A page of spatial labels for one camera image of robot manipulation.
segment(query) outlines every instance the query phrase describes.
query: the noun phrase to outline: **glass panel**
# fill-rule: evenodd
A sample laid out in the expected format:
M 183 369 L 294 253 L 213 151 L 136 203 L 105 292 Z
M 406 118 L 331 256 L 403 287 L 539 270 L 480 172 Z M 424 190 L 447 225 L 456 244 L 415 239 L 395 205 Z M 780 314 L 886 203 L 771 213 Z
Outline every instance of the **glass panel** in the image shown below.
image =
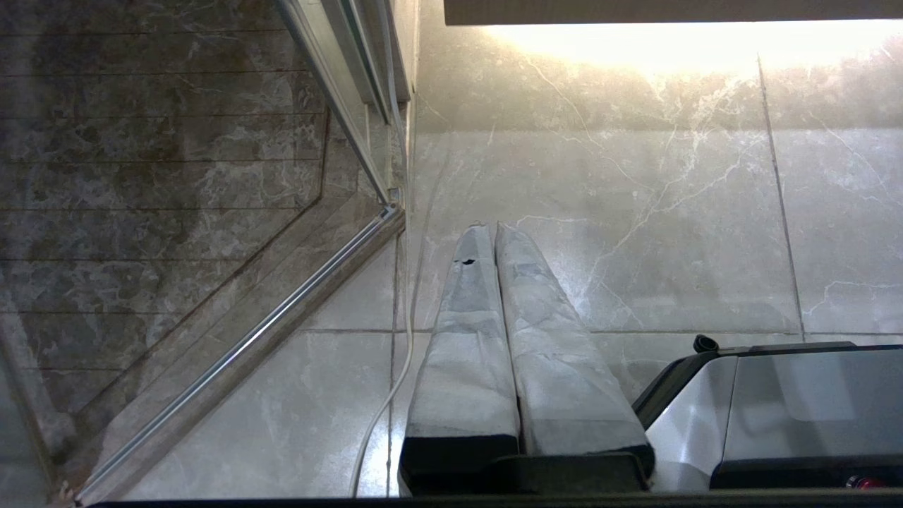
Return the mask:
M 332 112 L 358 152 L 377 197 L 387 202 L 389 176 L 385 100 L 379 82 L 385 66 L 376 64 L 371 37 L 363 28 L 363 11 L 352 2 L 277 4 L 293 36 L 310 55 Z

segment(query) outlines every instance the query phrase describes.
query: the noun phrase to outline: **power cord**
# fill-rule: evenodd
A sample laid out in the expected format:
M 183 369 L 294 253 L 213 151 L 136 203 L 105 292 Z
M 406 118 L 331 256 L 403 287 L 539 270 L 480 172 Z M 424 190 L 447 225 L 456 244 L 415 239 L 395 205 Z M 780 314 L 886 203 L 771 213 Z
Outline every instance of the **power cord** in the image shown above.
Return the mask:
M 402 284 L 402 300 L 404 304 L 402 305 L 402 307 L 405 310 L 407 355 L 405 357 L 405 365 L 402 367 L 401 372 L 398 375 L 398 381 L 396 381 L 395 385 L 392 387 L 392 390 L 389 391 L 386 400 L 383 401 L 383 405 L 380 406 L 377 414 L 375 414 L 373 416 L 373 419 L 370 420 L 370 424 L 367 426 L 367 431 L 364 433 L 364 437 L 361 440 L 360 448 L 358 449 L 358 457 L 354 461 L 354 470 L 351 473 L 351 486 L 349 489 L 350 497 L 358 496 L 360 472 L 364 466 L 364 455 L 367 453 L 367 445 L 370 442 L 370 436 L 373 435 L 373 429 L 376 427 L 377 422 L 379 422 L 380 417 L 383 416 L 383 413 L 386 412 L 386 408 L 388 408 L 389 404 L 392 403 L 392 399 L 398 393 L 398 389 L 405 381 L 405 377 L 407 376 L 408 371 L 411 369 L 411 359 L 414 357 L 414 306 L 416 302 L 417 286 L 420 281 L 420 271 L 423 261 L 423 255 L 417 257 L 417 266 L 414 271 L 414 287 L 411 291 L 410 299 L 408 299 L 408 276 L 411 274 L 409 263 L 409 253 L 411 252 L 411 211 L 413 210 L 413 199 L 411 199 L 411 196 L 413 195 L 414 190 L 411 187 L 411 175 L 410 168 L 408 167 L 408 153 L 405 144 L 405 133 L 401 127 L 401 113 L 398 111 L 398 97 L 396 95 L 394 77 L 395 64 L 393 63 L 392 38 L 389 34 L 389 21 L 388 14 L 386 13 L 386 3 L 384 0 L 378 0 L 376 2 L 376 5 L 379 14 L 379 22 L 382 25 L 383 44 L 386 51 L 386 74 L 388 77 L 389 100 L 392 105 L 392 115 L 396 125 L 398 145 L 402 151 L 402 167 L 405 170 L 405 198 L 407 200 L 405 207 L 407 208 L 407 210 L 405 211 L 405 277 Z

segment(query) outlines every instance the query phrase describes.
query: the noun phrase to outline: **tile grout line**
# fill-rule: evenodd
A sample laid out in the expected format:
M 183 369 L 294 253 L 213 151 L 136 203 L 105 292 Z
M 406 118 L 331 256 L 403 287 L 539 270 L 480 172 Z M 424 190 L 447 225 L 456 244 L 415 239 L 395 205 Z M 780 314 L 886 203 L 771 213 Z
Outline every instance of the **tile grout line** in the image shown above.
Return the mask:
M 771 128 L 771 113 L 768 110 L 768 94 L 765 87 L 765 71 L 762 69 L 762 55 L 756 53 L 759 65 L 759 89 L 762 91 L 762 109 L 765 113 L 765 128 L 768 130 L 768 147 L 771 150 L 771 166 L 775 171 L 777 183 L 777 200 L 781 208 L 781 223 L 784 226 L 784 240 L 787 242 L 787 260 L 790 262 L 790 280 L 793 283 L 794 300 L 796 302 L 796 318 L 799 319 L 799 333 L 805 342 L 805 325 L 803 324 L 803 306 L 800 303 L 799 284 L 796 282 L 796 264 L 793 259 L 793 248 L 790 246 L 790 227 L 787 225 L 787 208 L 784 204 L 784 188 L 781 184 L 781 175 L 777 169 L 777 150 L 775 148 L 774 131 Z
M 0 258 L 0 263 L 23 263 L 23 262 L 34 262 L 34 263 L 68 263 L 68 262 L 78 262 L 78 263 L 114 263 L 114 262 L 131 262 L 131 263 L 145 263 L 152 261 L 161 261 L 166 263 L 174 263 L 174 262 L 227 262 L 232 261 L 236 263 L 244 263 L 250 256 L 253 256 L 256 252 L 252 252 L 247 255 L 245 258 Z
M 86 120 L 128 120 L 128 119 L 136 119 L 136 120 L 147 120 L 147 119 L 159 119 L 159 118 L 261 118 L 261 117 L 314 117 L 317 115 L 323 115 L 323 112 L 314 112 L 314 113 L 210 113 L 206 115 L 184 115 L 181 112 L 174 112 L 164 115 L 104 115 L 104 116 L 95 116 L 88 117 L 85 115 L 70 115 L 65 117 L 52 117 L 50 115 L 40 115 L 33 117 L 0 117 L 0 120 L 3 121 L 17 121 L 17 120 L 33 120 L 33 121 L 43 121 L 47 120 L 48 122 L 57 122 L 59 120 L 75 120 L 75 121 L 86 121 Z
M 177 312 L 79 312 L 41 310 L 0 310 L 0 315 L 179 315 Z
M 45 33 L 4 33 L 0 39 L 13 39 L 22 37 L 116 37 L 123 35 L 211 35 L 223 33 L 261 33 L 261 32 L 288 32 L 285 28 L 236 28 L 231 30 L 154 30 L 149 32 L 45 32 Z
M 392 330 L 377 328 L 299 328 L 299 332 L 311 334 L 394 334 Z
M 319 157 L 285 157 L 281 159 L 124 159 L 124 160 L 99 160 L 99 161 L 62 161 L 40 159 L 0 159 L 0 164 L 5 165 L 113 165 L 113 164 L 188 164 L 188 163 L 267 163 L 267 162 L 296 162 L 319 161 Z
M 395 356 L 396 356 L 396 335 L 395 335 L 395 316 L 398 310 L 398 244 L 401 235 L 396 235 L 395 237 L 395 267 L 392 270 L 392 322 L 391 328 L 393 329 L 392 333 L 389 334 L 392 341 L 391 353 L 389 354 L 389 390 L 392 390 L 392 386 L 395 384 Z M 387 409 L 389 413 L 389 422 L 388 429 L 386 433 L 388 435 L 388 456 L 386 457 L 386 497 L 389 497 L 391 492 L 390 485 L 392 484 L 392 422 L 395 417 L 395 401 L 392 400 L 389 402 L 389 407 Z
M 903 334 L 870 334 L 869 332 L 806 332 L 807 335 L 827 335 L 838 337 L 900 337 Z
M 53 72 L 37 74 L 0 74 L 0 78 L 103 78 L 106 76 L 183 76 L 189 74 L 269 74 L 276 72 L 308 72 L 310 69 L 263 69 L 254 71 L 161 71 L 161 72 Z
M 23 371 L 54 371 L 54 372 L 122 372 L 116 367 L 20 367 Z
M 590 334 L 607 334 L 607 335 L 642 335 L 642 334 L 675 334 L 675 335 L 695 335 L 695 334 L 718 334 L 718 335 L 800 335 L 799 332 L 775 332 L 768 330 L 751 330 L 738 332 L 736 330 L 590 330 Z
M 0 212 L 269 212 L 300 210 L 297 206 L 263 206 L 248 208 L 0 208 Z

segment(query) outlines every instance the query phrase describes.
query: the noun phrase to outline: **marble wall tile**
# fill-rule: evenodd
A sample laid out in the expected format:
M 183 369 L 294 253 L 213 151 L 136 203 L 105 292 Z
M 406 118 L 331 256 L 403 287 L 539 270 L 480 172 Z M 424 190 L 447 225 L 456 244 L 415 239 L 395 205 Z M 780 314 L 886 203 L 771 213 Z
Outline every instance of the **marble wall tile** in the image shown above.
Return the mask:
M 70 118 L 79 79 L 71 76 L 0 77 L 0 118 Z
M 25 208 L 29 175 L 16 163 L 0 162 L 4 184 L 0 185 L 0 210 Z
M 3 343 L 22 367 L 123 370 L 166 335 L 178 314 L 0 314 Z
M 832 37 L 848 44 L 815 63 L 762 53 L 803 321 L 903 332 L 903 23 Z
M 303 71 L 285 30 L 0 38 L 0 75 Z
M 5 209 L 303 209 L 320 196 L 321 162 L 9 163 Z
M 0 312 L 180 313 L 241 261 L 0 261 Z
M 395 242 L 366 262 L 301 325 L 310 330 L 392 331 Z
M 42 371 L 19 369 L 18 378 L 48 454 L 53 458 L 65 453 L 72 447 L 76 437 L 72 416 L 65 410 L 58 409 L 51 400 Z
M 319 159 L 322 115 L 0 120 L 4 160 Z
M 387 183 L 388 181 L 384 179 L 383 185 L 387 185 Z M 370 177 L 369 175 L 367 175 L 367 172 L 364 171 L 363 166 L 361 166 L 358 170 L 358 191 L 366 195 L 370 199 L 378 201 L 377 188 L 370 181 Z
M 808 343 L 839 343 L 849 341 L 859 346 L 903 345 L 903 335 L 806 334 L 805 341 Z
M 439 6 L 421 9 L 417 329 L 461 232 L 510 221 L 594 331 L 799 331 L 753 49 L 723 69 L 677 42 L 649 61 L 570 60 L 446 27 Z
M 277 30 L 268 2 L 142 2 L 136 0 L 9 1 L 0 5 L 0 34 L 217 32 Z
M 6 79 L 45 80 L 51 90 L 75 80 L 74 109 L 82 118 L 307 114 L 326 107 L 308 71 Z
M 323 156 L 323 193 L 334 197 L 351 196 L 358 189 L 361 163 L 333 114 L 330 114 L 328 130 Z
M 346 496 L 358 442 L 388 394 L 391 341 L 294 333 L 125 499 Z M 386 420 L 365 457 L 364 496 L 386 492 Z
M 57 411 L 74 414 L 94 399 L 119 371 L 52 371 L 41 369 L 42 384 L 47 388 Z
M 320 159 L 323 115 L 185 118 L 187 160 Z
M 13 374 L 10 362 L 0 358 L 0 498 L 16 508 L 40 508 L 47 504 L 49 482 Z
M 0 259 L 246 259 L 285 210 L 0 212 Z
M 405 104 L 398 105 L 399 114 L 402 119 L 402 134 L 405 136 L 404 139 L 399 140 L 398 134 L 394 129 L 389 133 L 391 146 L 390 146 L 390 155 L 391 155 L 391 164 L 392 164 L 392 178 L 388 183 L 389 187 L 397 187 L 401 189 L 402 195 L 405 195 L 405 164 L 411 165 L 411 153 L 414 148 L 413 143 L 413 134 L 415 131 L 414 127 L 414 106 L 410 102 L 406 102 Z

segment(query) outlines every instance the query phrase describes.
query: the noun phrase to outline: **shower enclosure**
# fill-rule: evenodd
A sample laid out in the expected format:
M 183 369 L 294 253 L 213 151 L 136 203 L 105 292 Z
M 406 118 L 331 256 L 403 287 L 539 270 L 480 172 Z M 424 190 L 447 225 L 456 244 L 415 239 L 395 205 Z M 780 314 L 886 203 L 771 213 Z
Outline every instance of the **shower enclosure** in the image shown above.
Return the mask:
M 401 230 L 398 4 L 0 9 L 0 497 L 116 498 Z

